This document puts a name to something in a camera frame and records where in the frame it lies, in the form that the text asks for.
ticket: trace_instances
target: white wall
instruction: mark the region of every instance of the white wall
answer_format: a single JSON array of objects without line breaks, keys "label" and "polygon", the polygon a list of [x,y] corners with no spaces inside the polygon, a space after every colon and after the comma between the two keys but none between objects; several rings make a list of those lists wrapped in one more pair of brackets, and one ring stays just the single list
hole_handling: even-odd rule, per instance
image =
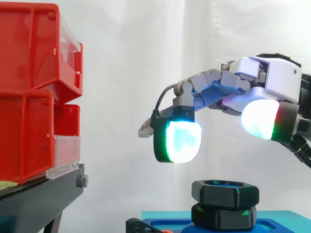
[{"label": "white wall", "polygon": [[244,132],[237,117],[199,112],[202,146],[187,164],[158,163],[152,139],[137,138],[166,86],[221,62],[281,52],[311,73],[307,0],[54,2],[84,45],[84,95],[74,102],[89,175],[61,233],[122,233],[142,211],[190,210],[198,179],[249,182],[260,189],[259,210],[311,218],[311,170],[281,145]]}]

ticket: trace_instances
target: blue tray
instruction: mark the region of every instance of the blue tray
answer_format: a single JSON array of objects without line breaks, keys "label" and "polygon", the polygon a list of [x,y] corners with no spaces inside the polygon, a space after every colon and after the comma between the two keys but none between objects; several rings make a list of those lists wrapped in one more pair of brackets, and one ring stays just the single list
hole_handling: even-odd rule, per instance
[{"label": "blue tray", "polygon": [[[151,211],[151,212],[142,212],[141,219],[186,219],[188,224],[190,223],[191,211]],[[298,215],[291,211],[257,211],[258,219],[271,219],[285,228],[291,230],[295,233],[311,233],[311,220]],[[181,225],[170,225],[171,231],[183,229],[187,224]],[[167,229],[166,225],[157,224],[154,226],[160,230]]]},{"label": "blue tray", "polygon": [[[154,227],[165,226],[167,230],[170,230],[173,233],[213,233],[213,232],[216,232],[216,231],[210,231],[210,230],[206,230],[204,228],[195,226],[191,222],[191,219],[189,218],[145,219],[144,222]],[[235,233],[294,233],[294,232],[292,232],[291,230],[287,229],[286,227],[280,225],[279,223],[271,219],[260,218],[260,219],[257,219],[256,225],[251,231],[242,231],[242,232],[235,232]]]}]

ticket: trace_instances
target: red storage bin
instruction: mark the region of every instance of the red storage bin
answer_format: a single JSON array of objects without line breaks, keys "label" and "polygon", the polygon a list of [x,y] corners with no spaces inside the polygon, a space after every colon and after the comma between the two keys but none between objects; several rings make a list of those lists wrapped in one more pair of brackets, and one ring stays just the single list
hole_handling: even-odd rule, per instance
[{"label": "red storage bin", "polygon": [[0,88],[48,89],[55,102],[82,95],[82,50],[59,8],[0,2]]},{"label": "red storage bin", "polygon": [[0,181],[19,184],[78,169],[80,108],[49,90],[0,90]]}]

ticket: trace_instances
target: black hex nut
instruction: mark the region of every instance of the black hex nut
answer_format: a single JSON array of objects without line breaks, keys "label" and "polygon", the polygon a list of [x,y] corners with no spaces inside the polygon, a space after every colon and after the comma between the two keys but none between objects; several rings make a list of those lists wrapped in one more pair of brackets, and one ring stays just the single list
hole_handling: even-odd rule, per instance
[{"label": "black hex nut", "polygon": [[248,231],[256,223],[257,210],[220,210],[196,204],[191,209],[191,219],[196,226],[213,231]]},{"label": "black hex nut", "polygon": [[191,194],[198,203],[211,208],[241,210],[259,203],[259,189],[243,182],[195,181]]}]

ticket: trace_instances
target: robotic hand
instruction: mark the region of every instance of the robotic hand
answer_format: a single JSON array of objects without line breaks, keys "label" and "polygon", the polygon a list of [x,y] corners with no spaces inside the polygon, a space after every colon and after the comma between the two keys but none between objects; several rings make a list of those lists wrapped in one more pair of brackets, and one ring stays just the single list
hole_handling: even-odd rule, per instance
[{"label": "robotic hand", "polygon": [[[311,76],[301,65],[281,54],[243,57],[221,64],[167,87],[140,128],[139,137],[154,135],[159,162],[184,163],[198,152],[201,127],[195,111],[205,107],[241,116],[250,134],[288,148],[311,168]],[[163,96],[174,89],[173,105],[159,111]]]}]

